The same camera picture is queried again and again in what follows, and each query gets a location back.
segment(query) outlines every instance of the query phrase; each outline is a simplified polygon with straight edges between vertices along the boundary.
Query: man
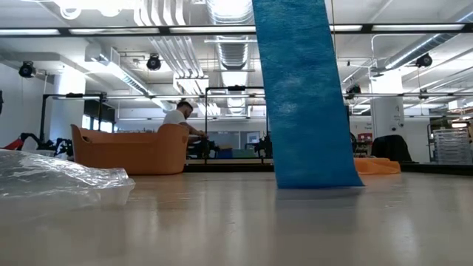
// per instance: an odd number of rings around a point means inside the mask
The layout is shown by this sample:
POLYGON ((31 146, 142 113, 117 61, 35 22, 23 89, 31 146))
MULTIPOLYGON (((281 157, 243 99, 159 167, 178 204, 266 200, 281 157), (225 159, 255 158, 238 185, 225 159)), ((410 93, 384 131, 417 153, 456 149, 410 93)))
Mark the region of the man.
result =
POLYGON ((189 125, 186 120, 191 116, 194 107, 186 101, 181 101, 177 104, 177 108, 173 111, 170 111, 164 118, 163 124, 176 124, 185 126, 189 129, 189 134, 196 135, 198 137, 190 137, 189 143, 194 143, 201 140, 203 137, 207 137, 205 132, 195 129, 193 126, 189 125))

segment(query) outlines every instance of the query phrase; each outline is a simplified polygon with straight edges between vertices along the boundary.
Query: wire rack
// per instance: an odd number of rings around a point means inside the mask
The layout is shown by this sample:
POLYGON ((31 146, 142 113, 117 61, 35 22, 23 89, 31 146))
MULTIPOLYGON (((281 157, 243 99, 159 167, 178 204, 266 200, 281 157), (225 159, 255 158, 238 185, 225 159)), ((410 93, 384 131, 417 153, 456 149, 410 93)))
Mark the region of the wire rack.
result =
POLYGON ((434 130, 435 156, 440 164, 473 164, 468 129, 434 130))

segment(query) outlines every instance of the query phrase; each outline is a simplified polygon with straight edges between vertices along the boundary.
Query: white column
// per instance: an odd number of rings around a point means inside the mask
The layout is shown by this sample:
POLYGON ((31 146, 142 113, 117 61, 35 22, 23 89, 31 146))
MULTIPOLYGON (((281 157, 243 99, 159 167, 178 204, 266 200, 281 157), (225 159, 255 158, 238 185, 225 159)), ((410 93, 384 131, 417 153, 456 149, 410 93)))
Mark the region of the white column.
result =
MULTIPOLYGON (((82 73, 71 71, 54 77, 54 93, 65 95, 68 93, 85 93, 86 79, 82 73)), ((83 100, 51 100, 51 127, 50 139, 59 137, 70 139, 71 124, 82 126, 84 114, 83 100)))
MULTIPOLYGON (((402 93, 402 76, 399 70, 385 72, 371 80, 372 93, 402 93)), ((402 97, 376 98, 371 101, 373 137, 404 136, 404 105, 402 97)))

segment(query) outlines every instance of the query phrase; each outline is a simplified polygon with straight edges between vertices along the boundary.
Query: white t-shirt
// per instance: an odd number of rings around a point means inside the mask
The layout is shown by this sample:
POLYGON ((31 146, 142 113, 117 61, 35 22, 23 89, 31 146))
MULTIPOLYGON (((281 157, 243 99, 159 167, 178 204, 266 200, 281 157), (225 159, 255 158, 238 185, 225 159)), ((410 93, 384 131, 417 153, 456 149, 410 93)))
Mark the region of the white t-shirt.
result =
POLYGON ((184 114, 179 111, 179 110, 173 110, 170 111, 166 117, 164 118, 163 124, 175 124, 179 125, 182 122, 185 122, 186 118, 184 117, 184 114))

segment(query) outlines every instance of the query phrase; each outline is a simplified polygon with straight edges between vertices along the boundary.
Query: orange object on floor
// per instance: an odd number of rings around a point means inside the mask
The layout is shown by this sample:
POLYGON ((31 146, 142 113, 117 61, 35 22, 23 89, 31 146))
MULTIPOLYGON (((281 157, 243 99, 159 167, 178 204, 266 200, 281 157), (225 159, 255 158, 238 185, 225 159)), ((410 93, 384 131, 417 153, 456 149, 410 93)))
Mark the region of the orange object on floor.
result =
POLYGON ((128 175, 178 174, 184 170, 189 132, 162 125, 157 133, 106 133, 72 127, 75 162, 124 168, 128 175))
POLYGON ((400 174, 401 166, 386 158, 355 158, 359 174, 400 174))

